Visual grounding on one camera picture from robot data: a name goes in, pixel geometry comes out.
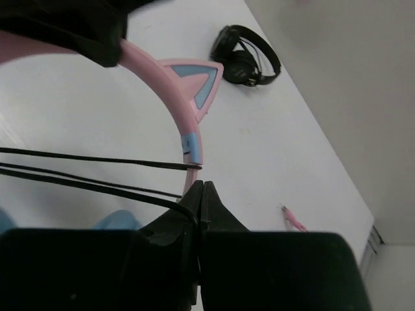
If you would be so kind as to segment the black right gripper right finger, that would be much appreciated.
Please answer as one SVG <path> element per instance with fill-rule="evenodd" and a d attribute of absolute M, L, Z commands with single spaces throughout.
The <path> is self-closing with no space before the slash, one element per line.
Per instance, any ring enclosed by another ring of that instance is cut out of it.
<path fill-rule="evenodd" d="M 336 233 L 250 231 L 204 184 L 200 202 L 204 310 L 369 310 L 349 244 Z"/>

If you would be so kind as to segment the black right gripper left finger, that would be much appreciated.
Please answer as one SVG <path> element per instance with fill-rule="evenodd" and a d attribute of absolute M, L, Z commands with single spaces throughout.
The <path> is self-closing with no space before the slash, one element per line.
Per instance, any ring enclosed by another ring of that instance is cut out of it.
<path fill-rule="evenodd" d="M 196 301 L 203 183 L 141 229 L 9 229 L 2 310 L 189 310 Z"/>

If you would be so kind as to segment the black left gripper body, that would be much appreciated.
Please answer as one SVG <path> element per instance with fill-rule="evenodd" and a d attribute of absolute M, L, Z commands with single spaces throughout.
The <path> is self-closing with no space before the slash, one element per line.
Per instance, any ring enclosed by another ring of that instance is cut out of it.
<path fill-rule="evenodd" d="M 115 67 L 129 12 L 129 1 L 2 1 L 1 63 L 77 52 L 103 67 Z"/>

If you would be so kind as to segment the pink blue cat-ear headphones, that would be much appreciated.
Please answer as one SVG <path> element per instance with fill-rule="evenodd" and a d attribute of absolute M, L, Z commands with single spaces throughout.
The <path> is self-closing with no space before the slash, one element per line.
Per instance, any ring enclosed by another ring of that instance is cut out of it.
<path fill-rule="evenodd" d="M 219 63 L 205 60 L 156 60 L 126 39 L 120 41 L 120 48 L 121 59 L 118 64 L 142 79 L 164 103 L 180 133 L 183 153 L 183 163 L 134 160 L 133 164 L 186 171 L 183 191 L 187 192 L 197 180 L 198 171 L 203 163 L 199 124 L 217 94 L 224 68 Z M 160 199 L 159 191 L 106 183 L 40 168 L 18 165 L 3 167 L 1 172 L 4 175 L 113 194 L 175 209 L 186 216 L 190 215 L 189 211 L 179 203 Z"/>

